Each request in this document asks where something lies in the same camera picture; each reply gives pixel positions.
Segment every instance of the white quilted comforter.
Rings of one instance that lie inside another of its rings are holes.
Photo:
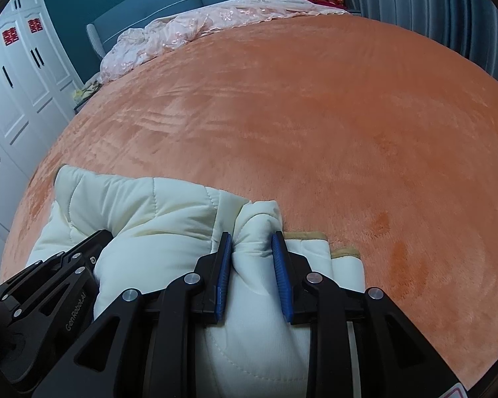
[[[222,232],[230,232],[233,270],[224,324],[196,332],[198,396],[305,396],[309,327],[288,325],[280,308],[270,244],[272,232],[282,230],[277,202],[72,166],[61,168],[54,189],[49,222],[28,264],[67,251],[99,229],[112,232],[94,269],[100,285],[95,317],[125,289],[145,294],[165,288],[192,271],[200,256],[215,252]],[[340,286],[365,290],[359,259],[331,259],[324,240],[288,240],[287,246]]]

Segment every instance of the silver bolt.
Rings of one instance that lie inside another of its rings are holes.
[[[184,276],[184,282],[186,284],[197,284],[199,283],[199,280],[201,279],[199,274],[196,274],[195,272],[190,272],[189,274],[186,274]]]
[[[323,276],[317,272],[311,272],[306,276],[308,283],[319,284],[323,281]]]
[[[122,299],[127,302],[134,301],[138,297],[138,292],[135,289],[127,289],[122,294]]]
[[[370,297],[373,299],[382,299],[383,298],[383,290],[378,287],[371,287],[369,292],[367,292]]]

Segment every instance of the white wardrobe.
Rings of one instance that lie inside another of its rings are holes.
[[[0,15],[0,262],[28,181],[82,87],[44,0],[11,0]]]

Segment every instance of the orange bedspread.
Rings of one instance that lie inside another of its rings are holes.
[[[472,386],[498,357],[498,83],[449,49],[353,16],[214,34],[105,87],[43,160],[2,277],[23,268],[61,163],[277,199],[286,230],[357,247]]]

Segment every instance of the blue gripper pad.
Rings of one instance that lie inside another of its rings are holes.
[[[290,323],[293,320],[293,292],[291,291],[290,277],[286,268],[285,256],[288,253],[284,253],[275,233],[271,238],[271,249],[273,250],[273,263],[275,265],[275,276],[277,277],[280,306],[286,321]]]
[[[215,318],[220,321],[225,312],[225,305],[227,304],[227,288],[229,287],[230,265],[232,258],[232,236],[228,234],[227,243],[221,258],[221,268],[218,276],[218,284],[216,286],[216,305],[215,305]]]

